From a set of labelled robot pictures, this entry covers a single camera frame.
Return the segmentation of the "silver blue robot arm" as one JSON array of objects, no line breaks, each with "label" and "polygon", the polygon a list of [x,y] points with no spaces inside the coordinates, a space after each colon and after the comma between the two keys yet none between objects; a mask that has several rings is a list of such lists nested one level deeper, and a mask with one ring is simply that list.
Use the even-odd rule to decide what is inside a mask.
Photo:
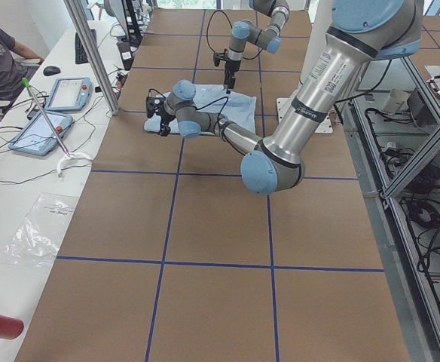
[{"label": "silver blue robot arm", "polygon": [[280,33],[289,20],[290,9],[287,1],[249,1],[251,9],[270,18],[266,29],[260,29],[250,20],[236,22],[231,30],[231,39],[227,49],[222,53],[215,53],[214,64],[225,62],[224,88],[229,94],[236,81],[235,73],[239,71],[243,53],[247,43],[255,45],[261,51],[275,54],[281,44]]},{"label": "silver blue robot arm", "polygon": [[295,187],[304,177],[301,150],[324,121],[355,72],[372,60],[414,54],[420,46],[421,1],[336,1],[325,32],[326,45],[296,90],[283,119],[268,137],[203,112],[194,103],[195,86],[179,81],[167,96],[147,97],[148,116],[160,117],[160,134],[175,121],[185,139],[209,132],[243,156],[240,172],[252,192],[269,195]]}]

